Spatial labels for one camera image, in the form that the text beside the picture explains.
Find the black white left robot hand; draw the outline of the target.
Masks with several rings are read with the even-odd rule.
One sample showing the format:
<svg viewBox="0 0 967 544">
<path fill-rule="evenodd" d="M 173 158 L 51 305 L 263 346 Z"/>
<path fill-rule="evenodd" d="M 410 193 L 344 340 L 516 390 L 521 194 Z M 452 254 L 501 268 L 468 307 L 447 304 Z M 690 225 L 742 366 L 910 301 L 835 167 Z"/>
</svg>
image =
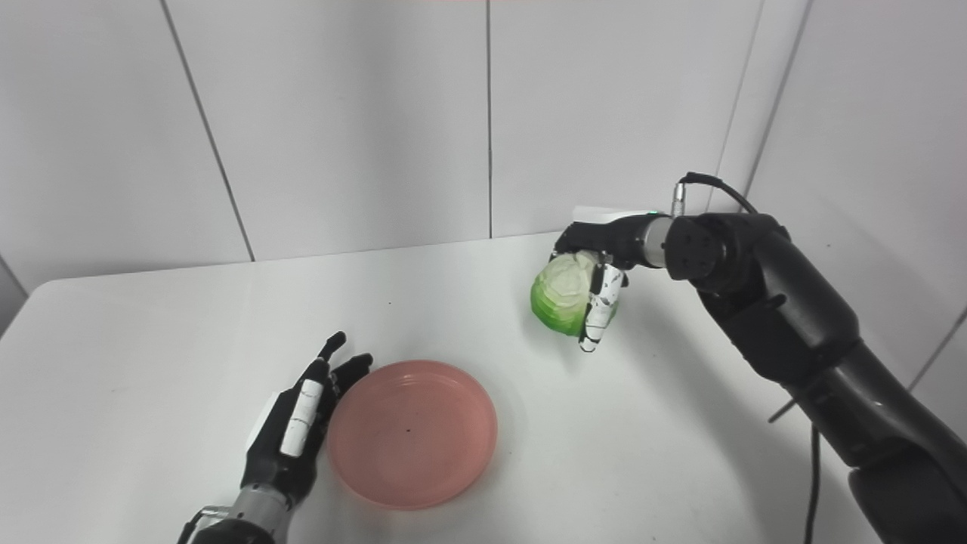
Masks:
<svg viewBox="0 0 967 544">
<path fill-rule="evenodd" d="M 329 337 L 294 385 L 277 394 L 246 451 L 241 488 L 271 488 L 289 507 L 310 495 L 336 406 L 373 365 L 371 354 L 359 354 L 332 367 L 347 340 L 343 331 Z"/>
</svg>

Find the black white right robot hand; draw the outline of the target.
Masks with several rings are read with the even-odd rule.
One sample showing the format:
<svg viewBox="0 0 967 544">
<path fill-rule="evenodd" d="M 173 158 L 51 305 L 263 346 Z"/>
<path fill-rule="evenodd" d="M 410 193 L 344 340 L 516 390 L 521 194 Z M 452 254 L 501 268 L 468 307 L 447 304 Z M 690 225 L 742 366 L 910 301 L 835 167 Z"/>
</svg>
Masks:
<svg viewBox="0 0 967 544">
<path fill-rule="evenodd" d="M 622 212 L 578 206 L 573 221 L 553 245 L 551 258 L 587 252 L 592 262 L 588 301 L 578 333 L 578 347 L 591 354 L 617 313 L 626 273 L 635 267 L 666 267 L 670 215 L 656 211 Z"/>
</svg>

